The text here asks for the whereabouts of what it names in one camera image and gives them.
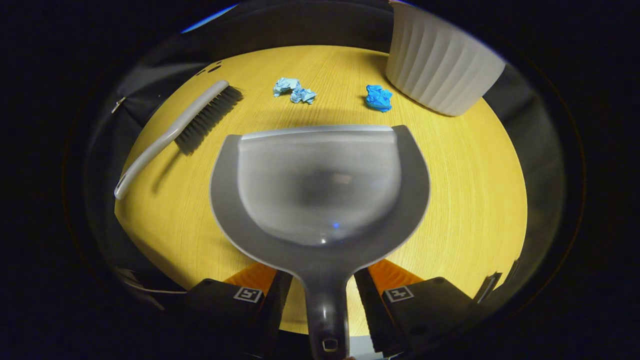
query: blue crumpled paper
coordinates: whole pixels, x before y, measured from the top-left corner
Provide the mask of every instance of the blue crumpled paper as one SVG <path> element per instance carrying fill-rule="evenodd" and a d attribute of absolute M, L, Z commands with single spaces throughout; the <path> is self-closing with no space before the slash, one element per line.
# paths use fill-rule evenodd
<path fill-rule="evenodd" d="M 295 88 L 291 92 L 291 102 L 295 102 L 296 104 L 298 104 L 302 100 L 304 102 L 308 102 L 309 104 L 313 104 L 316 95 L 317 94 L 315 92 L 309 89 L 303 89 L 302 87 Z"/>
<path fill-rule="evenodd" d="M 276 82 L 276 85 L 273 87 L 273 96 L 278 97 L 281 93 L 287 92 L 289 90 L 294 90 L 300 87 L 300 80 L 298 79 L 289 79 L 289 78 L 280 78 Z"/>
<path fill-rule="evenodd" d="M 391 110 L 390 99 L 393 96 L 389 90 L 382 89 L 380 85 L 367 85 L 367 105 L 370 108 L 386 113 Z"/>
<path fill-rule="evenodd" d="M 290 100 L 296 104 L 300 101 L 313 104 L 317 95 L 309 89 L 302 88 L 298 79 L 280 78 L 273 87 L 273 96 L 278 97 L 289 90 L 292 90 Z"/>

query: dark background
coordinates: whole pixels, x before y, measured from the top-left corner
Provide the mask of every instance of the dark background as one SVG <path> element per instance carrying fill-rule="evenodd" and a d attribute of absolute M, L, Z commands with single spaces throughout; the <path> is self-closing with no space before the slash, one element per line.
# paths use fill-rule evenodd
<path fill-rule="evenodd" d="M 105 290 L 112 281 L 108 272 L 83 263 L 67 229 L 61 177 L 72 123 L 102 99 L 104 84 L 116 81 L 155 43 L 223 3 L 8 5 L 3 102 L 11 140 L 5 177 L 12 181 L 5 200 L 11 215 L 3 294 L 10 304 L 3 357 L 202 355 L 163 320 L 127 310 L 134 302 L 128 294 Z M 632 78 L 640 58 L 629 39 L 638 34 L 637 3 L 456 1 L 429 9 L 471 32 L 490 25 L 536 63 L 573 113 L 587 165 L 582 226 L 557 275 L 500 327 L 433 357 L 632 358 L 637 300 L 631 278 L 638 263 L 632 220 L 639 213 Z"/>

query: wooden table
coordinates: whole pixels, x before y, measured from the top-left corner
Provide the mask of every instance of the wooden table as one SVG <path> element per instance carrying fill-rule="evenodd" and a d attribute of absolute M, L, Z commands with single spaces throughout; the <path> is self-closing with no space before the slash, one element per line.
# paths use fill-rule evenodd
<path fill-rule="evenodd" d="M 211 171 L 227 135 L 298 126 L 405 124 L 427 161 L 431 200 L 418 231 L 387 259 L 423 279 L 445 277 L 473 297 L 487 275 L 508 272 L 522 249 L 527 201 L 516 152 L 484 100 L 459 117 L 434 113 L 386 80 L 386 61 L 387 54 L 376 51 L 306 45 L 211 64 L 156 111 L 124 169 L 215 81 L 226 79 L 244 92 L 244 99 L 192 156 L 181 155 L 172 143 L 153 160 L 127 197 L 116 202 L 118 220 L 140 250 L 185 289 L 204 278 L 222 281 L 253 263 L 225 239 L 209 205 Z M 303 87 L 317 92 L 315 102 L 273 97 L 280 77 L 300 79 Z M 391 90 L 391 111 L 365 106 L 368 84 Z M 353 278 L 347 294 L 350 335 L 366 335 Z M 307 333 L 304 291 L 296 279 L 280 328 Z"/>

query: dustpan handle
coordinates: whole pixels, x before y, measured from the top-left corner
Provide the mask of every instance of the dustpan handle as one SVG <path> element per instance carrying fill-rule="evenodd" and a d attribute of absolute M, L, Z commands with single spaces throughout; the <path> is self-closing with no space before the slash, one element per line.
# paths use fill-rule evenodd
<path fill-rule="evenodd" d="M 306 279 L 309 341 L 315 360 L 344 360 L 349 355 L 346 279 Z"/>

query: white brush handle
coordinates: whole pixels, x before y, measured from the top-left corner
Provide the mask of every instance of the white brush handle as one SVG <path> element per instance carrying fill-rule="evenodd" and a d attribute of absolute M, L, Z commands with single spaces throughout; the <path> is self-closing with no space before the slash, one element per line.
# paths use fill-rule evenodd
<path fill-rule="evenodd" d="M 167 130 L 160 138 L 158 138 L 151 146 L 147 147 L 138 158 L 133 161 L 127 171 L 122 174 L 120 181 L 113 190 L 113 195 L 116 199 L 122 200 L 127 194 L 129 185 L 136 179 L 138 173 L 140 173 L 150 162 L 153 160 L 165 147 L 174 141 L 184 130 L 189 122 L 198 115 L 198 113 L 209 104 L 213 98 L 218 96 L 222 90 L 226 89 L 229 83 L 225 80 L 213 84 L 202 95 L 198 96 L 189 107 L 180 114 L 180 116 L 171 124 L 169 130 Z"/>

